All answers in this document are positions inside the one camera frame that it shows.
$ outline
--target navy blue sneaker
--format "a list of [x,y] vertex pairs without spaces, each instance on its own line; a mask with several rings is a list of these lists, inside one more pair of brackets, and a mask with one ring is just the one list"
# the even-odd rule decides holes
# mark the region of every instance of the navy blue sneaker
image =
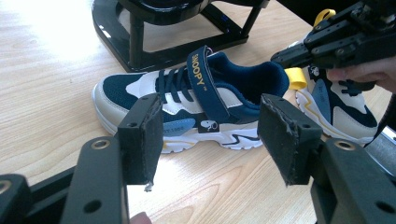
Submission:
[[163,101],[163,153],[206,140],[249,149],[262,145],[257,135],[262,93],[283,96],[289,84],[276,63],[239,66],[224,53],[211,54],[202,47],[178,69],[105,77],[93,89],[92,99],[99,120],[114,134],[138,98],[158,92]]
[[304,68],[304,73],[307,88],[296,92],[300,110],[331,137],[361,145],[371,142],[377,122],[353,81],[331,82],[326,70],[315,66]]

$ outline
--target black chair base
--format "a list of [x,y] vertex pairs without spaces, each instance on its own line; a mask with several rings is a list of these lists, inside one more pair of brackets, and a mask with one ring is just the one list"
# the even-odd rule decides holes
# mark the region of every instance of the black chair base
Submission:
[[129,73],[155,71],[186,61],[187,56],[203,45],[213,50],[227,49],[248,41],[248,33],[263,6],[254,7],[243,28],[224,15],[218,8],[208,5],[202,12],[222,34],[155,52],[143,50],[144,22],[130,13],[130,35],[118,18],[123,7],[117,0],[95,0],[92,7],[96,32]]

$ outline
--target navy shoelace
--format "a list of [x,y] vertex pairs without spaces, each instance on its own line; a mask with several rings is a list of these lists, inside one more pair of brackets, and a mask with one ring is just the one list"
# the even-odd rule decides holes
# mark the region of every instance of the navy shoelace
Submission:
[[181,91],[189,102],[193,102],[187,84],[190,83],[190,81],[185,72],[187,73],[186,66],[170,70],[167,76],[165,75],[165,70],[160,71],[158,76],[158,92],[164,104],[167,104],[165,97],[167,92],[171,92],[172,98],[176,103],[181,103],[180,97],[177,94],[178,91]]

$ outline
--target brand logo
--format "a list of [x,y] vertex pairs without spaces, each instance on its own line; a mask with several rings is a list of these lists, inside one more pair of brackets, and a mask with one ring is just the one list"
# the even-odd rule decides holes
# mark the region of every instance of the brand logo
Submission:
[[204,85],[204,90],[206,91],[204,79],[202,78],[202,74],[201,74],[201,68],[199,67],[198,54],[192,56],[192,72],[194,73],[194,76],[198,80],[197,86]]

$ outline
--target velcro strap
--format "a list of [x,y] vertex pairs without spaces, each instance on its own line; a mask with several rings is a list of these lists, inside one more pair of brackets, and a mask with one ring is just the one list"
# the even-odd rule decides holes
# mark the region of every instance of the velcro strap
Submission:
[[189,55],[187,69],[191,87],[202,109],[211,120],[222,121],[230,117],[227,106],[221,100],[207,66],[209,48],[204,46]]

